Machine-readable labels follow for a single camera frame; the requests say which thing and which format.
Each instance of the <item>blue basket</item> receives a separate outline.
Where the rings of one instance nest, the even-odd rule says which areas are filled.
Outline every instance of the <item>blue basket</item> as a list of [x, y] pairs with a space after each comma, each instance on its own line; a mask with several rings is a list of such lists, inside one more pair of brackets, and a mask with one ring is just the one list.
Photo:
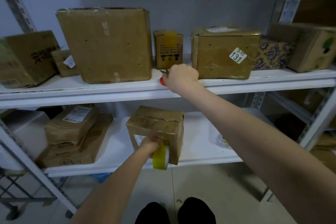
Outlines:
[[90, 176], [95, 178], [98, 183], [102, 184], [110, 175], [111, 173], [103, 173], [103, 174], [93, 174]]

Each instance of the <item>patterned box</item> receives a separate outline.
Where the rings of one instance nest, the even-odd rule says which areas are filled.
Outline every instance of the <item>patterned box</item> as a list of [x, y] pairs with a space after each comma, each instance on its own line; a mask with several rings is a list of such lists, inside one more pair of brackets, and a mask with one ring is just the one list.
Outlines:
[[260, 38], [252, 70], [283, 69], [292, 57], [294, 43]]

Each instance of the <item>white shelf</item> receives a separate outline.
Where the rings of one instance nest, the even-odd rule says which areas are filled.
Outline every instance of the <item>white shelf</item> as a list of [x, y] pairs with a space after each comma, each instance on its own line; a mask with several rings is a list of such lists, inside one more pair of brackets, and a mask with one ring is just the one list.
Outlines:
[[[252, 115], [271, 124], [256, 108], [244, 108]], [[99, 150], [101, 156], [93, 164], [49, 167], [44, 173], [49, 177], [73, 176], [114, 172], [133, 152], [133, 146], [125, 125], [129, 117], [116, 118], [107, 131]], [[199, 164], [241, 162], [241, 158], [231, 149], [224, 147], [221, 135], [201, 112], [184, 114], [184, 136], [180, 167]], [[152, 168], [151, 159], [144, 168]]]
[[[80, 76], [57, 75], [28, 89], [0, 86], [0, 109], [179, 97], [159, 83], [160, 77], [161, 72], [153, 69], [152, 78], [141, 82], [88, 84]], [[199, 82], [215, 94], [334, 87], [336, 67], [307, 73], [290, 69], [261, 70], [252, 71], [248, 80], [202, 79]]]
[[[305, 124], [309, 123], [310, 118], [313, 116], [309, 111], [304, 109], [298, 103], [290, 100], [283, 95], [279, 94], [278, 92], [268, 92], [268, 95], [274, 99], [278, 104], [286, 108], [300, 120], [302, 120]], [[334, 128], [326, 128], [326, 131], [335, 130]]]

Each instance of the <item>scissors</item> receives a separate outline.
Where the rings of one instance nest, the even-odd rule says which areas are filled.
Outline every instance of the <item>scissors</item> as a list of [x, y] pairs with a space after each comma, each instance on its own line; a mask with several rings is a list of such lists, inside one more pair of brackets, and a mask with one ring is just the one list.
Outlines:
[[[166, 69], [166, 71], [160, 70], [160, 72], [163, 73], [163, 74], [167, 74], [167, 75], [169, 74], [168, 69]], [[163, 86], [166, 86], [166, 84], [165, 84], [165, 82], [163, 81], [163, 78], [162, 78], [162, 77], [160, 78], [160, 84], [163, 85]]]

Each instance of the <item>floor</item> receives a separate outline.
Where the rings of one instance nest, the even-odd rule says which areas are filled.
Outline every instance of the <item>floor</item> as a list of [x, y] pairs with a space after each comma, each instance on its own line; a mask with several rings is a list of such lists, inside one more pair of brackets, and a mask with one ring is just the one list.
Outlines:
[[[22, 178], [22, 186], [36, 196], [48, 196], [29, 176]], [[90, 190], [97, 185], [90, 176], [69, 177], [64, 191], [79, 205]], [[295, 223], [277, 201], [260, 203], [257, 199], [265, 184], [242, 162], [204, 166], [175, 167], [167, 171], [143, 170], [135, 185], [122, 223], [134, 223], [140, 210], [149, 202], [165, 205], [171, 223], [177, 223], [176, 215], [182, 202], [197, 197], [207, 203], [216, 216], [217, 223]], [[21, 206], [24, 211], [17, 220], [4, 221], [8, 210], [0, 205], [1, 223], [66, 224], [66, 208], [59, 201], [42, 207], [42, 203]]]

